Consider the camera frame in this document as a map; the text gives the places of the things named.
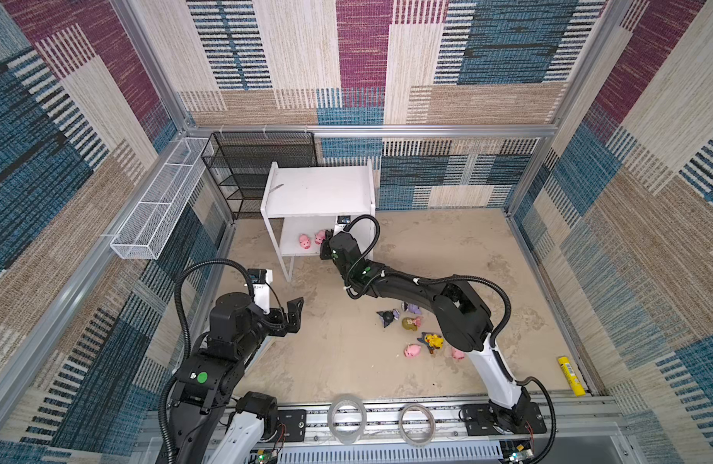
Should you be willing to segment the yellow blue pokemon toy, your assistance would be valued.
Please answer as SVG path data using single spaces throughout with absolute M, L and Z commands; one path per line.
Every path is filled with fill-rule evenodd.
M 427 348 L 431 356 L 434 356 L 438 350 L 443 349 L 445 345 L 445 339 L 439 334 L 422 333 L 416 340 Z

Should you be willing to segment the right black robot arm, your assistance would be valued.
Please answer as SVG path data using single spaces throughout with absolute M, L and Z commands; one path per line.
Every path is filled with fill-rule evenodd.
M 501 434 L 555 435 L 557 416 L 549 392 L 534 377 L 518 380 L 501 354 L 498 337 L 511 315 L 503 288 L 479 276 L 423 278 L 368 258 L 380 237 L 371 215 L 353 218 L 341 230 L 327 233 L 322 253 L 337 268 L 346 294 L 393 299 L 434 314 L 443 339 L 466 354 L 488 394 L 480 416 Z

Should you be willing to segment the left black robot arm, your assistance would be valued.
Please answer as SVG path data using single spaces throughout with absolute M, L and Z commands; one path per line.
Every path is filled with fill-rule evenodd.
M 219 297 L 210 313 L 209 330 L 193 338 L 184 311 L 183 285 L 193 273 L 215 265 L 237 270 L 246 291 Z M 182 329 L 183 355 L 160 393 L 157 462 L 200 463 L 236 386 L 266 338 L 283 338 L 300 330 L 304 299 L 291 300 L 286 307 L 263 309 L 256 304 L 248 269 L 230 259 L 216 258 L 193 264 L 177 276 L 174 304 Z

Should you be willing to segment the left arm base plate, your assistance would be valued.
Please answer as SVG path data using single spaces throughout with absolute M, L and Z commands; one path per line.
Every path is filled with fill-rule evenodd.
M 262 444 L 303 443 L 307 425 L 305 409 L 279 409 L 276 416 L 264 419 Z

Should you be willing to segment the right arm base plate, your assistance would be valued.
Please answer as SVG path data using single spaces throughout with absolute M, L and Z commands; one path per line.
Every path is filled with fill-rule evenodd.
M 548 426 L 538 405 L 512 411 L 493 403 L 466 404 L 458 414 L 469 436 L 546 434 Z

